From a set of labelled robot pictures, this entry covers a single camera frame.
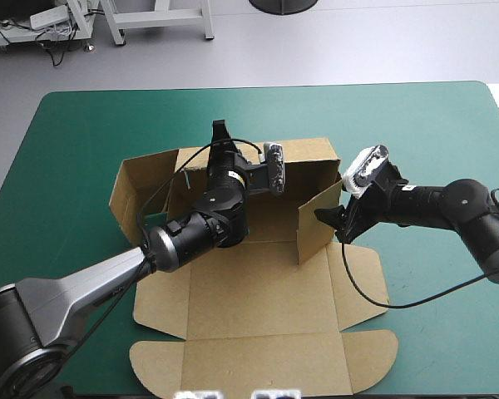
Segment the cardboard flap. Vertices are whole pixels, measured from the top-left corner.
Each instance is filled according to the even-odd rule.
[[[340,200],[341,189],[342,183],[335,183],[299,207],[297,245],[300,263],[310,259],[333,238],[334,229],[318,221],[314,216],[314,210],[336,207]]]
[[[298,266],[294,242],[237,245],[191,266],[188,339],[338,330],[325,249]]]
[[[184,342],[136,342],[130,349],[133,372],[158,397],[172,398],[181,387]]]
[[[386,308],[372,305],[355,291],[343,266],[340,243],[329,243],[327,256],[340,331],[387,311]],[[351,274],[358,286],[370,298],[388,303],[383,267],[377,252],[370,248],[346,245],[346,256]]]
[[[133,318],[139,324],[186,338],[191,268],[154,273],[137,284]]]
[[[181,345],[139,342],[131,349],[136,375],[159,397],[170,398],[179,389],[220,389],[227,398],[247,398],[255,389],[290,387],[307,397],[352,394],[338,332],[189,341],[182,366],[180,346],[170,349],[175,343]],[[174,389],[179,375],[181,385]]]
[[[342,338],[353,393],[381,381],[398,355],[398,338],[389,330],[343,332]]]
[[[141,241],[141,232],[136,227],[136,214],[157,188],[171,177],[178,152],[169,150],[123,160],[121,163],[109,208],[124,235],[134,245]],[[151,201],[146,214],[161,212],[169,191],[170,185]]]

